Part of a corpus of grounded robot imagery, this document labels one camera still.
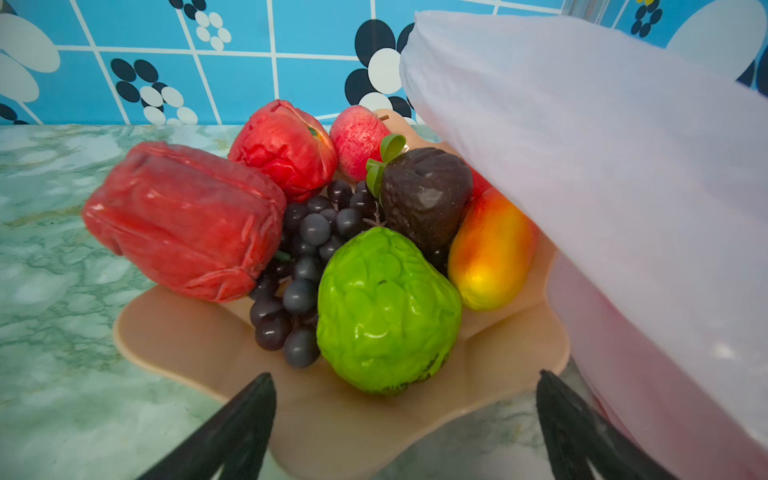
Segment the pink translucent plastic bag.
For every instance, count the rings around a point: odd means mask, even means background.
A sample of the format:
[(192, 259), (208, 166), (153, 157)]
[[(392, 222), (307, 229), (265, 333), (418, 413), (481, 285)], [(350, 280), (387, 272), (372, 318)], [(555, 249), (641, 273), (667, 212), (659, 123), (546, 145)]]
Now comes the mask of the pink translucent plastic bag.
[(573, 17), (419, 12), (421, 118), (559, 249), (608, 419), (681, 479), (767, 475), (767, 101)]

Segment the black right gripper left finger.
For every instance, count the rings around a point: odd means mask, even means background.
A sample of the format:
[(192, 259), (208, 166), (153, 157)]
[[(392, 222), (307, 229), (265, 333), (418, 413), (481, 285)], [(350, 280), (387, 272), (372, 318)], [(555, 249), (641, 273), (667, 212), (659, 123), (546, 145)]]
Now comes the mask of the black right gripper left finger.
[(141, 477), (257, 479), (276, 406), (274, 381), (263, 373)]

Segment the red bell pepper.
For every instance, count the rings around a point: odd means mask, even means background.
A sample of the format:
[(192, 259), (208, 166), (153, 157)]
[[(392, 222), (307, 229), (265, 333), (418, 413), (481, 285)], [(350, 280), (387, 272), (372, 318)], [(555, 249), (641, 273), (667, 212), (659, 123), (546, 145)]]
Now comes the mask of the red bell pepper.
[(287, 206), (268, 176), (206, 151), (134, 146), (88, 198), (87, 230), (147, 278), (226, 303), (249, 294), (281, 243)]

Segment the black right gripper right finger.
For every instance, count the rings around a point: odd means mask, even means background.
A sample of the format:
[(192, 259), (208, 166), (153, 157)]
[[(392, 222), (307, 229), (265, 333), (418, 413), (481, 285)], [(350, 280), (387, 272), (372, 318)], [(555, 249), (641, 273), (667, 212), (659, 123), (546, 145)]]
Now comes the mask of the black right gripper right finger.
[(675, 479), (550, 371), (540, 372), (536, 407), (556, 479)]

